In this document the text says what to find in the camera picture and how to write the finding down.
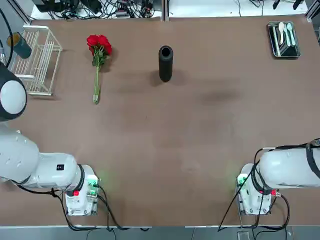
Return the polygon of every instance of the white spoon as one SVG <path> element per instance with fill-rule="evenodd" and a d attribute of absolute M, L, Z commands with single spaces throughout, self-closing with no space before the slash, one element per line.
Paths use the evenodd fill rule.
<path fill-rule="evenodd" d="M 292 46 L 295 46 L 295 45 L 296 45 L 296 41 L 295 41 L 294 33 L 292 32 L 291 23 L 288 23 L 288 24 L 286 25 L 286 28 L 287 28 L 287 29 L 289 30 L 289 32 L 290 32 L 290 37 L 291 37 Z"/>
<path fill-rule="evenodd" d="M 290 46 L 291 46 L 291 44 L 290 44 L 290 38 L 289 38 L 289 33 L 288 33 L 288 30 L 287 30 L 287 26 L 286 26 L 286 25 L 284 25 L 284 33 L 285 33 L 285 42 L 286 42 L 286 45 L 287 45 L 288 47 L 290 47 Z"/>
<path fill-rule="evenodd" d="M 285 24 L 282 21 L 279 22 L 278 29 L 280 32 L 280 45 L 281 45 L 284 43 L 284 29 L 285 29 Z"/>

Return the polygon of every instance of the dark cup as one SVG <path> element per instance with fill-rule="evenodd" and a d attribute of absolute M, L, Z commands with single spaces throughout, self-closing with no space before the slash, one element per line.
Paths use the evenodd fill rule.
<path fill-rule="evenodd" d="M 18 54 L 22 59 L 27 59 L 31 55 L 31 47 L 28 45 L 27 41 L 19 32 L 14 32 L 12 34 L 13 39 L 13 51 Z M 6 44 L 11 47 L 10 36 L 6 40 Z"/>

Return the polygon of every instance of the white dish rack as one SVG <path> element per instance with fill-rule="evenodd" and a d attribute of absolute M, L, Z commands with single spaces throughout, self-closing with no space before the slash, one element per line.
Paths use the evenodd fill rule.
<path fill-rule="evenodd" d="M 47 26 L 24 25 L 21 34 L 31 47 L 29 58 L 15 53 L 11 66 L 30 95 L 51 96 L 60 53 L 60 43 Z"/>

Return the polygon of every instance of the brown table surface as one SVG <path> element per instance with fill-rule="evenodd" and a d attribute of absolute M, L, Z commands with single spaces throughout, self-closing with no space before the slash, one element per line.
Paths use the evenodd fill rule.
<path fill-rule="evenodd" d="M 297 60 L 271 52 L 268 21 L 293 21 Z M 64 48 L 51 100 L 29 97 L 11 126 L 41 152 L 73 154 L 102 178 L 123 226 L 218 225 L 235 193 L 235 177 L 261 147 L 320 136 L 320 49 L 303 15 L 158 20 L 43 20 Z M 114 47 L 92 102 L 95 68 L 86 45 L 106 35 Z M 161 83 L 158 50 L 174 50 L 173 77 Z M 320 190 L 281 191 L 291 225 L 320 225 Z M 0 225 L 66 225 L 60 203 L 0 187 Z M 278 200 L 261 224 L 282 224 Z M 98 216 L 74 224 L 107 225 Z M 245 223 L 252 224 L 253 219 Z M 226 225 L 239 225 L 234 204 Z"/>

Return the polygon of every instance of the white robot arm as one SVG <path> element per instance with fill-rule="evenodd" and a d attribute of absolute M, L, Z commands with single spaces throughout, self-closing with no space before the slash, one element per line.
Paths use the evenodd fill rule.
<path fill-rule="evenodd" d="M 267 214 L 271 193 L 276 189 L 320 187 L 319 143 L 316 139 L 313 144 L 288 149 L 267 147 L 258 165 L 246 164 L 237 177 L 237 188 L 243 185 L 238 199 L 240 211 L 251 215 Z"/>
<path fill-rule="evenodd" d="M 88 165 L 66 153 L 41 153 L 37 145 L 6 121 L 27 106 L 23 83 L 0 63 L 0 178 L 28 188 L 63 190 L 69 215 L 96 213 L 98 178 Z"/>

